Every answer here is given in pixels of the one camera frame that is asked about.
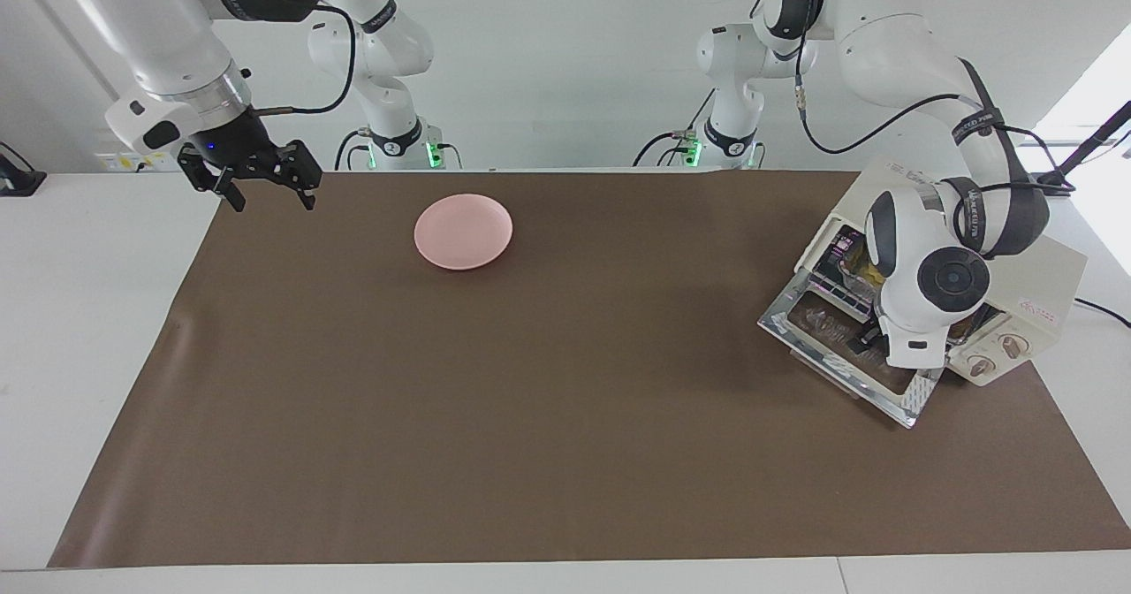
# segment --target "white table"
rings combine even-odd
[[[1131,551],[42,570],[216,206],[173,174],[50,175],[0,199],[0,569],[16,570],[0,592],[1131,592]],[[1090,258],[1081,296],[1131,311],[1131,278],[1071,204],[1048,232]],[[1131,333],[1074,309],[1037,368],[1129,518]]]

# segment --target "green light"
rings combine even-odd
[[[688,155],[683,158],[684,164],[687,164],[688,167],[699,167],[699,155],[702,155],[702,152],[703,144],[692,141],[691,152],[688,152]]]
[[[432,167],[440,167],[443,164],[443,155],[440,154],[439,147],[435,147],[435,144],[431,141],[428,143],[428,160]]]

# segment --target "brown mat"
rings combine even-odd
[[[1096,550],[1034,369],[913,431],[756,326],[854,175],[328,175],[219,208],[51,567]],[[416,215],[509,207],[444,273]]]

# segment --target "pink plate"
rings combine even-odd
[[[437,200],[416,219],[416,249],[444,269],[483,267],[506,250],[513,224],[507,208],[481,195]]]

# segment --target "black velcro strap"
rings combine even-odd
[[[710,119],[707,119],[707,127],[703,128],[703,131],[707,134],[707,139],[711,144],[715,144],[715,147],[723,150],[724,155],[734,158],[734,156],[742,156],[749,149],[752,141],[754,141],[754,135],[758,134],[758,128],[754,128],[754,131],[751,131],[750,135],[743,136],[742,139],[735,139],[734,136],[723,135],[722,131],[715,130],[715,127],[710,123]]]
[[[1001,115],[998,107],[990,106],[962,119],[961,123],[950,130],[950,136],[953,136],[956,146],[959,146],[967,136],[974,135],[975,131],[982,136],[990,136],[993,135],[993,128],[999,126],[1005,126],[1005,118]]]
[[[412,130],[400,136],[394,136],[392,139],[388,139],[379,134],[372,134],[369,136],[385,152],[385,156],[404,156],[405,152],[408,152],[408,147],[420,140],[421,134],[424,132],[424,127],[421,126],[421,120],[416,119],[416,126],[413,126]]]
[[[389,0],[388,2],[386,2],[383,9],[377,11],[377,14],[373,15],[373,17],[369,19],[368,23],[363,23],[363,25],[361,25],[361,31],[364,31],[365,34],[374,34],[377,33],[377,31],[380,31],[381,27],[387,25],[387,23],[392,21],[392,17],[396,14],[397,14],[397,1]]]
[[[986,239],[986,207],[982,188],[978,188],[974,180],[967,179],[965,175],[943,179],[942,182],[953,188],[958,192],[958,198],[961,199],[958,212],[955,212],[955,236],[958,236],[959,242],[966,249],[982,252],[982,244],[985,243]],[[959,214],[964,216],[965,231],[958,225]]]

